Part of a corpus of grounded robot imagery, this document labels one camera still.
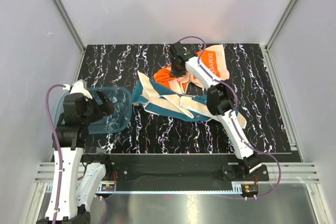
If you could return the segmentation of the orange and cream Doraemon towel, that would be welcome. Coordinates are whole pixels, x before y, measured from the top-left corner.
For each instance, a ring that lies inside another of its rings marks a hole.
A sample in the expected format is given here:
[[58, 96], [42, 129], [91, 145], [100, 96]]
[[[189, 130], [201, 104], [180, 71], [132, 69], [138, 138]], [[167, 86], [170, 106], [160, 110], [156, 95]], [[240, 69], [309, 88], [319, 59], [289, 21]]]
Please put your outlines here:
[[[222, 80], [229, 79], [229, 71], [226, 66], [225, 51], [223, 45], [213, 45], [205, 49], [202, 54], [202, 62], [216, 76]], [[185, 94], [190, 83], [203, 88], [201, 82], [190, 72], [181, 77], [172, 75], [171, 63], [154, 74], [155, 82], [173, 90], [176, 93]]]

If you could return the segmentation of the teal and cream Doraemon towel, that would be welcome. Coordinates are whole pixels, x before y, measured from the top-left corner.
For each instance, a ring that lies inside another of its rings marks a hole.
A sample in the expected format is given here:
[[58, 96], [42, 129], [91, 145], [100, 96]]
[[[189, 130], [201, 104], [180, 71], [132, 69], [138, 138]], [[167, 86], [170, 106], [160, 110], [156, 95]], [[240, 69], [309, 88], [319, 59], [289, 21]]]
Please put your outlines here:
[[206, 106], [207, 96], [179, 94], [138, 72], [138, 82], [132, 92], [134, 106], [145, 111], [185, 122], [207, 122], [219, 119]]

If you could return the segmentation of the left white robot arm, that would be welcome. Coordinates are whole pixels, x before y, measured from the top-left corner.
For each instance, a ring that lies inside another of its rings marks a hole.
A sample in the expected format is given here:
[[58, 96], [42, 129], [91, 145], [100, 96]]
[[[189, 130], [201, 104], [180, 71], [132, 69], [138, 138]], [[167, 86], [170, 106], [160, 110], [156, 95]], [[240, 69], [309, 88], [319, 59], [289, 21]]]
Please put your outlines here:
[[89, 125], [113, 114], [114, 105], [103, 90], [97, 91], [102, 101], [98, 104], [83, 80], [62, 84], [61, 88], [68, 94], [63, 101], [63, 112], [54, 123], [49, 109], [49, 94], [54, 88], [56, 85], [51, 86], [45, 96], [55, 158], [53, 187], [45, 216], [37, 223], [90, 223], [90, 207], [98, 185], [113, 168], [106, 157], [94, 159], [87, 164], [79, 180], [79, 166]]

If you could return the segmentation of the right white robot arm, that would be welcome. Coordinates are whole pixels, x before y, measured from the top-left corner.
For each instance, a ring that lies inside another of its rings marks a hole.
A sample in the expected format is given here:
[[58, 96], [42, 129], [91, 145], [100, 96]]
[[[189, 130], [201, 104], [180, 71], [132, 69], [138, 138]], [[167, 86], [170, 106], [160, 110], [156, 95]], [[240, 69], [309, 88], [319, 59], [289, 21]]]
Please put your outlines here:
[[181, 77], [189, 72], [193, 74], [207, 91], [206, 106], [211, 115], [223, 125], [233, 144], [238, 170], [243, 176], [253, 173], [261, 167], [256, 152], [249, 145], [247, 137], [240, 127], [237, 116], [237, 96], [233, 88], [215, 75], [193, 50], [186, 50], [180, 42], [170, 47], [172, 75]]

